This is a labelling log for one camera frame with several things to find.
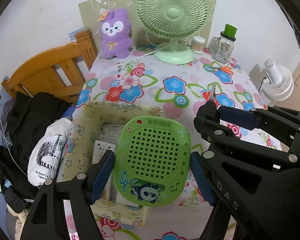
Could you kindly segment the black car key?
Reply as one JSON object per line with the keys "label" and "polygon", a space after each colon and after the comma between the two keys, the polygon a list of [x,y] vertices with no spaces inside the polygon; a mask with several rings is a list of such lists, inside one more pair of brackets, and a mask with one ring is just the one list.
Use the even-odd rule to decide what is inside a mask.
{"label": "black car key", "polygon": [[216,85],[213,84],[211,87],[211,91],[210,91],[210,96],[209,96],[209,100],[212,101],[216,106],[218,106],[217,100],[216,100]]}

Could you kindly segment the green panda speaker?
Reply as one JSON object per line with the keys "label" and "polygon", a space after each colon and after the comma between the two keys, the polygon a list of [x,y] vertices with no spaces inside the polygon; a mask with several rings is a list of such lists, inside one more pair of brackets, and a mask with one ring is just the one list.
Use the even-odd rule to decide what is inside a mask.
{"label": "green panda speaker", "polygon": [[190,166],[191,137],[181,123],[156,116],[127,122],[115,153],[113,183],[136,205],[165,206],[183,192]]}

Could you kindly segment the white rectangular device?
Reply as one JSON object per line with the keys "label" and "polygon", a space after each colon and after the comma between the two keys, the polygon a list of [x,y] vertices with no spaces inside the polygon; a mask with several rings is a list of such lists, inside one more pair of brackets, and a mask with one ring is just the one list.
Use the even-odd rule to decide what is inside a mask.
{"label": "white rectangular device", "polygon": [[95,140],[92,164],[98,163],[107,150],[113,151],[115,153],[116,148],[117,148],[117,145],[114,145],[114,144],[111,144],[108,142],[104,142],[104,141],[100,141],[100,140]]}

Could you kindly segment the white standing fan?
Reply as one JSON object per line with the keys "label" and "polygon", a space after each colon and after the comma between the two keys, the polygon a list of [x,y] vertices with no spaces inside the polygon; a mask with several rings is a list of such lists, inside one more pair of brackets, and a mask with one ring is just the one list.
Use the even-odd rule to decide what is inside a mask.
{"label": "white standing fan", "polygon": [[261,86],[266,98],[275,102],[288,99],[294,89],[294,80],[290,70],[272,59],[265,60],[262,67],[268,79],[268,83]]}

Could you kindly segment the black backpack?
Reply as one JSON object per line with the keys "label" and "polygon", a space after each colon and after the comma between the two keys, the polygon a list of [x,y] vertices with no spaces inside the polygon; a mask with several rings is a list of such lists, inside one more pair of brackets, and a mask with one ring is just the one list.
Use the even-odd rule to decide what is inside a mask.
{"label": "black backpack", "polygon": [[8,206],[16,213],[30,209],[39,189],[11,158],[8,149],[0,145],[0,189]]}

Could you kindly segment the floral tablecloth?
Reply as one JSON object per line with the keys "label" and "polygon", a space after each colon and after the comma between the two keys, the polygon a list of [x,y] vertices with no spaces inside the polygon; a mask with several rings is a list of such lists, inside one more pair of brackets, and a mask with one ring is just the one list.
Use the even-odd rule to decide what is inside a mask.
{"label": "floral tablecloth", "polygon": [[[186,64],[169,64],[150,54],[150,46],[135,47],[125,59],[104,59],[98,55],[79,96],[76,109],[88,101],[160,107],[166,118],[182,123],[191,135],[192,150],[208,148],[193,127],[198,108],[216,85],[218,105],[244,110],[265,107],[264,100],[247,73],[235,59],[227,64],[215,61],[208,50]],[[229,67],[232,75],[211,69]],[[163,207],[151,208],[144,226],[122,224],[95,217],[105,239],[195,239],[211,213],[192,173],[181,196]]]}

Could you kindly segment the white printed tote bag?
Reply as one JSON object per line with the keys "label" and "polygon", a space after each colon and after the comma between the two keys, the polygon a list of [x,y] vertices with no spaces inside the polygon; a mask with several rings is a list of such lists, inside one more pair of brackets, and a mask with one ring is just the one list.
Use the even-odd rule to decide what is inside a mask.
{"label": "white printed tote bag", "polygon": [[33,186],[41,186],[47,179],[55,179],[71,125],[69,118],[55,121],[47,127],[34,147],[27,168],[28,181]]}

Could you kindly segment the glass mug jar green lid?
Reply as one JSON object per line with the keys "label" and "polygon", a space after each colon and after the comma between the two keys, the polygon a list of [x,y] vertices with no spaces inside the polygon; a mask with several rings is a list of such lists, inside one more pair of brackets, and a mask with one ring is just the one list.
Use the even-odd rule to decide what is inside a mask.
{"label": "glass mug jar green lid", "polygon": [[234,49],[237,28],[226,24],[219,37],[214,37],[209,46],[210,53],[214,60],[220,63],[228,63]]}

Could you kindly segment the cotton swab container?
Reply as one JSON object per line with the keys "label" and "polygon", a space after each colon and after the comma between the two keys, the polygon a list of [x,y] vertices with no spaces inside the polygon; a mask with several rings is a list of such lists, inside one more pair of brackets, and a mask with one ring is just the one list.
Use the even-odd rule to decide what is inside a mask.
{"label": "cotton swab container", "polygon": [[191,50],[196,54],[201,54],[206,45],[206,39],[201,36],[194,36],[192,38]]}

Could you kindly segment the black clothing pile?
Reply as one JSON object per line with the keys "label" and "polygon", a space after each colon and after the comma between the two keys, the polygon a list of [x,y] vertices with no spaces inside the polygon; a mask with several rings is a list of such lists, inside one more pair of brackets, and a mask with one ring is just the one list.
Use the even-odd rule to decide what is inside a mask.
{"label": "black clothing pile", "polygon": [[48,126],[60,119],[70,107],[66,101],[40,92],[34,97],[18,92],[7,116],[7,127],[12,141],[11,153],[17,164],[26,170],[30,155]]}

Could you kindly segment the yellow fabric storage box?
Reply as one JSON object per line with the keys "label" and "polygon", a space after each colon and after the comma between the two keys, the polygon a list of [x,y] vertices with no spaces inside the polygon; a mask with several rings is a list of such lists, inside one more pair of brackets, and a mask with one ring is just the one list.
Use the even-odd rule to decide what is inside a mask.
{"label": "yellow fabric storage box", "polygon": [[112,122],[126,124],[138,116],[164,117],[160,107],[124,105],[113,102],[88,101],[73,114],[69,133],[69,144],[74,144],[72,152],[66,153],[57,185],[60,193],[71,203],[74,221],[78,232],[83,230],[84,222],[93,225],[95,217],[104,217],[122,224],[142,227],[150,211],[142,206],[132,210],[102,198],[107,180],[113,174],[117,151],[103,150],[99,162],[93,162],[93,135],[99,136],[103,124]]}

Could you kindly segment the green desk fan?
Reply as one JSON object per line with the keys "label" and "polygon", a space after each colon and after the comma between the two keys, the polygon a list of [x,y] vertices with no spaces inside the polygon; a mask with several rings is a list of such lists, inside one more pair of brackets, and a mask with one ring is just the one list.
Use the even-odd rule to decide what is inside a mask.
{"label": "green desk fan", "polygon": [[136,0],[135,10],[147,32],[167,40],[155,48],[157,59],[171,64],[192,61],[192,50],[180,41],[200,31],[206,23],[207,0]]}

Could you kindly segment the purple plush bunny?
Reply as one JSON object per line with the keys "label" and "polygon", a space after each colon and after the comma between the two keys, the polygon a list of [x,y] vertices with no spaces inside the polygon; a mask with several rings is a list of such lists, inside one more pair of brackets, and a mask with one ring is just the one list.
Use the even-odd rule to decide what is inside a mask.
{"label": "purple plush bunny", "polygon": [[125,8],[105,11],[100,23],[101,50],[104,59],[124,59],[132,46],[131,22]]}

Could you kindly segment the orange handled scissors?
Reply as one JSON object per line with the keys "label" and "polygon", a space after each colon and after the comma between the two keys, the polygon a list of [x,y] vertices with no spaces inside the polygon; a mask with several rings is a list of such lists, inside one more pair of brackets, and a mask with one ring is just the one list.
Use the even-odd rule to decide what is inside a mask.
{"label": "orange handled scissors", "polygon": [[214,66],[211,66],[211,69],[214,69],[215,71],[217,70],[220,70],[220,71],[223,71],[225,73],[228,73],[229,75],[232,75],[233,72],[231,71],[231,69],[229,67],[214,67]]}

